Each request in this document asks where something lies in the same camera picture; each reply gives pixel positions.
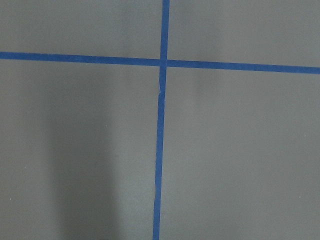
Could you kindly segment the brown paper table cover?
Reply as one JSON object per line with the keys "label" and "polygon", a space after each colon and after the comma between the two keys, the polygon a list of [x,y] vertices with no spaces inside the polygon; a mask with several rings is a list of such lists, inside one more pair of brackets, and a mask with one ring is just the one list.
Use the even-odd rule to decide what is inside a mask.
{"label": "brown paper table cover", "polygon": [[3,240],[317,240],[317,0],[3,0]]}

